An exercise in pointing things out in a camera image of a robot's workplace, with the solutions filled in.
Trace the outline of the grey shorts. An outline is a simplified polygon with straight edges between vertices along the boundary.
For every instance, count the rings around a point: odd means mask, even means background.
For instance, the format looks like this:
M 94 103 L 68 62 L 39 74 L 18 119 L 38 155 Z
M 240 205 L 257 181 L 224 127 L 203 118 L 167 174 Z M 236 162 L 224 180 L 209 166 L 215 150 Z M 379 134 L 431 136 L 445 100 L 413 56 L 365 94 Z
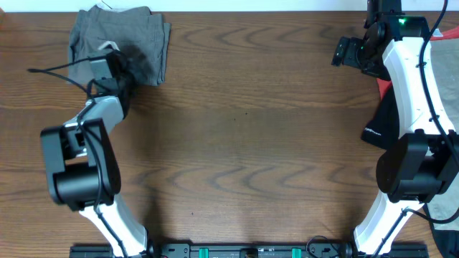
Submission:
M 162 14 L 152 14 L 147 6 L 121 12 L 93 6 L 77 13 L 70 31 L 68 61 L 87 57 L 107 41 L 134 62 L 140 84 L 158 86 L 166 79 L 166 60 L 171 24 Z

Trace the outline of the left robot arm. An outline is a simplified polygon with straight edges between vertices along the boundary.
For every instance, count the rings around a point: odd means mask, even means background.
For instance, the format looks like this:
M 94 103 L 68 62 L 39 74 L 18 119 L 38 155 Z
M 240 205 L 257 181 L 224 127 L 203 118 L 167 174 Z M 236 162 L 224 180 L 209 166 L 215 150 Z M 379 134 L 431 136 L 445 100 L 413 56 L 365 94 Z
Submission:
M 73 247 L 71 257 L 151 257 L 148 231 L 120 194 L 120 169 L 109 139 L 126 118 L 137 86 L 132 64 L 115 49 L 98 50 L 85 61 L 93 78 L 82 89 L 84 108 L 40 133 L 49 194 L 90 220 L 110 245 Z

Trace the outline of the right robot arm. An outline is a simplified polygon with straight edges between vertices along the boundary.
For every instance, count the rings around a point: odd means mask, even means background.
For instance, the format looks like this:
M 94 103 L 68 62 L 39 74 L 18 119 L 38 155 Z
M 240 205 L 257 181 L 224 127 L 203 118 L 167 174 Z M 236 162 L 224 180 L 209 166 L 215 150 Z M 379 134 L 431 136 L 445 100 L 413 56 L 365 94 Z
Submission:
M 405 14 L 400 1 L 369 1 L 364 28 L 362 38 L 339 40 L 332 63 L 392 83 L 399 136 L 377 162 L 379 192 L 372 207 L 337 255 L 414 257 L 422 249 L 394 246 L 396 235 L 458 174 L 458 134 L 431 63 L 435 28 L 423 16 Z

